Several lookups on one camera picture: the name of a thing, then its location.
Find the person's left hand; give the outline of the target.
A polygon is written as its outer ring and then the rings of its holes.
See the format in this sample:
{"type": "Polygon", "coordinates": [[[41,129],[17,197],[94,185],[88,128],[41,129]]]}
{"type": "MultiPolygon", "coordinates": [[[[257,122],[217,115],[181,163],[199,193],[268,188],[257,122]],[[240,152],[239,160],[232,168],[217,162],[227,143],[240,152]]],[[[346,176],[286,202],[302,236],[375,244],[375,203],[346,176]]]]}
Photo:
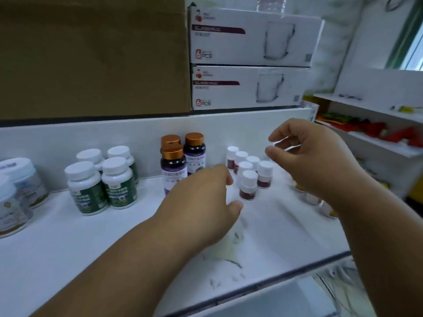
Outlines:
{"type": "Polygon", "coordinates": [[[194,256],[220,241],[233,225],[225,225],[221,211],[227,186],[234,180],[225,165],[206,168],[177,183],[163,199],[154,220],[166,237],[194,256]]]}

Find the person's right hand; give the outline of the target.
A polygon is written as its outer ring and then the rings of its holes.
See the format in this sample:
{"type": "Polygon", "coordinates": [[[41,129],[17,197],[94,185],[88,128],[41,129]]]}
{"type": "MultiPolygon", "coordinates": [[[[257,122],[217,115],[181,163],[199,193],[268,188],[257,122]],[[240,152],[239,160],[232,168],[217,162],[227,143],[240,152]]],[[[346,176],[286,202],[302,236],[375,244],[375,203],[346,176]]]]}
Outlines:
{"type": "Polygon", "coordinates": [[[363,206],[360,185],[367,174],[335,132],[291,118],[273,130],[268,141],[285,150],[299,146],[296,168],[289,174],[307,192],[340,212],[363,206]]]}

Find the person's right forearm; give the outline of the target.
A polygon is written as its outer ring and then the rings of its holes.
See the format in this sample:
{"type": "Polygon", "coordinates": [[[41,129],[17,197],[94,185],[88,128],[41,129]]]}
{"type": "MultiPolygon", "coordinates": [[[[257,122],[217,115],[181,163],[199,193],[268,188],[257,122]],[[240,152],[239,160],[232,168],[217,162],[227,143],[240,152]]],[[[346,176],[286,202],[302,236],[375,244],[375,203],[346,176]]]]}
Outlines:
{"type": "Polygon", "coordinates": [[[423,219],[371,177],[330,180],[325,199],[377,317],[423,317],[423,219]]]}

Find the person's left forearm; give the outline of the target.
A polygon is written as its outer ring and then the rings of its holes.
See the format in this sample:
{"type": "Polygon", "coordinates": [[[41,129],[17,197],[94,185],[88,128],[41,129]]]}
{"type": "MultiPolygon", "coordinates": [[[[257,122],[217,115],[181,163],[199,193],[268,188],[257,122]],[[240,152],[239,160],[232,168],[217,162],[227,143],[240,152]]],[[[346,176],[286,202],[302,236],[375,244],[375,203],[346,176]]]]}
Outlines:
{"type": "Polygon", "coordinates": [[[124,234],[30,317],[152,317],[192,258],[183,239],[150,218],[124,234]]]}

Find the cluster of small red vials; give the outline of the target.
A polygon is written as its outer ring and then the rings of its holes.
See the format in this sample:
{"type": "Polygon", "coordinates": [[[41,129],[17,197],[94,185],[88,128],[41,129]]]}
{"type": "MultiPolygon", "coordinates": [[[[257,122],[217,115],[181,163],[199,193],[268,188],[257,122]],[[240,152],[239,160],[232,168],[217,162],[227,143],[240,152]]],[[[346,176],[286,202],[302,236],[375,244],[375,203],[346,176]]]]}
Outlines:
{"type": "Polygon", "coordinates": [[[254,200],[259,188],[268,189],[271,186],[275,164],[269,160],[261,160],[236,146],[229,146],[226,166],[235,175],[239,196],[244,200],[254,200]]]}

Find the purple bottle with copper cap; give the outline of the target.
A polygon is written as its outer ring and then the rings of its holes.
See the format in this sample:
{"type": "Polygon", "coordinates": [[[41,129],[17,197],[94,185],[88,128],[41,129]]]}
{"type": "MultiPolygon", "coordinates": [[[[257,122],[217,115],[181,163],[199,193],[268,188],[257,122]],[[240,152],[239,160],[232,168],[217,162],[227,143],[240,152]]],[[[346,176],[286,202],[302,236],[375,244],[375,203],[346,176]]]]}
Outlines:
{"type": "Polygon", "coordinates": [[[161,137],[161,148],[160,153],[162,153],[162,150],[166,148],[169,145],[175,145],[175,144],[181,144],[181,138],[178,135],[175,134],[168,134],[161,137]]]}
{"type": "Polygon", "coordinates": [[[188,176],[206,167],[206,145],[202,133],[187,133],[183,151],[186,157],[188,176]]]}
{"type": "Polygon", "coordinates": [[[161,148],[161,177],[165,195],[187,174],[187,158],[183,146],[178,143],[164,144],[161,148]]]}

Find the white glassware carton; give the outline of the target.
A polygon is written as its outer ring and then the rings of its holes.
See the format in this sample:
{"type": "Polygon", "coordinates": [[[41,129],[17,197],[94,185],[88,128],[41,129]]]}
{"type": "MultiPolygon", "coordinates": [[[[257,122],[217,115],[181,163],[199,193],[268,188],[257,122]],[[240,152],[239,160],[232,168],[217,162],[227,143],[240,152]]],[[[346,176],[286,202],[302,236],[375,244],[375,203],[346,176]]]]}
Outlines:
{"type": "Polygon", "coordinates": [[[188,7],[190,62],[310,68],[325,21],[304,15],[188,7]]]}
{"type": "Polygon", "coordinates": [[[310,68],[192,65],[192,109],[298,106],[310,68]]]}

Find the pile of red green goods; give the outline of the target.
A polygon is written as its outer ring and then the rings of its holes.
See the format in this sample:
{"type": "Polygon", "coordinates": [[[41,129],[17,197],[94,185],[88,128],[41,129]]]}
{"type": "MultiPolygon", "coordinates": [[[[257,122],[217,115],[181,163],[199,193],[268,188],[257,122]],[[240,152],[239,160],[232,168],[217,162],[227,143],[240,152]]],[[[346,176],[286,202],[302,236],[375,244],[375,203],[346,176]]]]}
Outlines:
{"type": "Polygon", "coordinates": [[[371,122],[367,118],[353,117],[338,113],[317,114],[317,121],[325,122],[344,132],[359,132],[370,138],[381,139],[396,144],[406,144],[410,147],[423,148],[423,135],[416,127],[407,127],[393,131],[386,122],[371,122]]]}

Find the white bottle with green label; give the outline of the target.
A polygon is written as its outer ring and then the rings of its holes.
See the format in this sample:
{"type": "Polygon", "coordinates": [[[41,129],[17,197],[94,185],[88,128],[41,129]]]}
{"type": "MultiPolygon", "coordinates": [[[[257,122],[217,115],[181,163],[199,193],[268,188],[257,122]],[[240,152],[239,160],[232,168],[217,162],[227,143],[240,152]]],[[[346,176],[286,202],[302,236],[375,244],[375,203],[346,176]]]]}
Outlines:
{"type": "Polygon", "coordinates": [[[84,216],[92,216],[109,207],[102,176],[91,161],[81,161],[64,170],[71,197],[84,216]]]}
{"type": "Polygon", "coordinates": [[[138,193],[133,172],[123,157],[113,157],[102,164],[102,182],[111,207],[121,210],[137,202],[138,193]]]}
{"type": "Polygon", "coordinates": [[[126,164],[132,170],[132,177],[135,181],[135,185],[138,185],[140,181],[138,167],[134,157],[130,153],[129,147],[124,145],[112,147],[108,149],[107,154],[108,154],[108,158],[114,158],[114,157],[124,158],[126,160],[126,164]]]}
{"type": "Polygon", "coordinates": [[[82,161],[89,161],[92,162],[96,168],[96,170],[102,174],[103,173],[103,162],[105,158],[102,155],[100,149],[93,148],[93,149],[86,149],[76,154],[76,158],[79,162],[82,161]]]}

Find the white side shelf unit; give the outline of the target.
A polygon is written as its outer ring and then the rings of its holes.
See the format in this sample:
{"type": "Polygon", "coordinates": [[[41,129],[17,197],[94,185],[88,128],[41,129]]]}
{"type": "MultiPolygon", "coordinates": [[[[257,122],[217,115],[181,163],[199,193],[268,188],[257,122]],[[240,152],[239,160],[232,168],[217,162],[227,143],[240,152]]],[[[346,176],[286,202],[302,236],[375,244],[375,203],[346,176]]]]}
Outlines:
{"type": "Polygon", "coordinates": [[[376,179],[405,198],[423,175],[423,72],[346,68],[333,93],[315,93],[313,99],[320,105],[323,100],[330,101],[328,113],[385,123],[386,136],[413,128],[418,147],[405,139],[388,142],[364,131],[346,132],[319,121],[341,136],[376,179]]]}

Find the clear plastic water bottle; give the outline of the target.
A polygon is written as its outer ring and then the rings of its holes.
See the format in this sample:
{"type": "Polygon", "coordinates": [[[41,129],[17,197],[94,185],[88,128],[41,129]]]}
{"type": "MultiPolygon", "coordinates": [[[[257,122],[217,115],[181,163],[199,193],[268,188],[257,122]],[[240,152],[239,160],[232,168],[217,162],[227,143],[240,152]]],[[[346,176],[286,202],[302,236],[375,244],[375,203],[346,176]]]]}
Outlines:
{"type": "Polygon", "coordinates": [[[256,11],[283,14],[285,8],[286,0],[258,0],[256,11]]]}

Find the large brown cardboard box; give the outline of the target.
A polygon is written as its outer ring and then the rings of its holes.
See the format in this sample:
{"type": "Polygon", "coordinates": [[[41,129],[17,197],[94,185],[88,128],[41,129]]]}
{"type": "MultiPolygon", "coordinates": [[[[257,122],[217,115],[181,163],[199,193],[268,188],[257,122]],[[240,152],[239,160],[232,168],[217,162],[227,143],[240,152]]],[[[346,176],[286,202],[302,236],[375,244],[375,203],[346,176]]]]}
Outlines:
{"type": "Polygon", "coordinates": [[[185,0],[0,0],[0,120],[189,113],[185,0]]]}

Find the wide white-lidded jar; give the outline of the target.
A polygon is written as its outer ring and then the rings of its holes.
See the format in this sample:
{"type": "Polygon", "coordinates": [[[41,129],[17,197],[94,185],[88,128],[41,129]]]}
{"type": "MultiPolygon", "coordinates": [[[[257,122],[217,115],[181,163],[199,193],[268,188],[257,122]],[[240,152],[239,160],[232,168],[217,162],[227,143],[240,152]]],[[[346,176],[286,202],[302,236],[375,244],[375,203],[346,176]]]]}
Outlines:
{"type": "Polygon", "coordinates": [[[24,229],[33,218],[33,211],[9,176],[0,175],[0,238],[24,229]]]}
{"type": "Polygon", "coordinates": [[[0,174],[9,176],[30,209],[41,206],[49,196],[34,164],[28,158],[0,161],[0,174]]]}

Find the green window frame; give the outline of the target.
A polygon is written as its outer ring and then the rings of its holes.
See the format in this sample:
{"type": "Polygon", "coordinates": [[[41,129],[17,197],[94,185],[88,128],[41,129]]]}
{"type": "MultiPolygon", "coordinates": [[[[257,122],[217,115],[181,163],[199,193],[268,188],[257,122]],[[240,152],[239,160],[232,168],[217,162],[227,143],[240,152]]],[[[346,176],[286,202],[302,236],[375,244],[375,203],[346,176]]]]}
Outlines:
{"type": "Polygon", "coordinates": [[[385,69],[423,71],[423,0],[415,0],[385,69]]]}

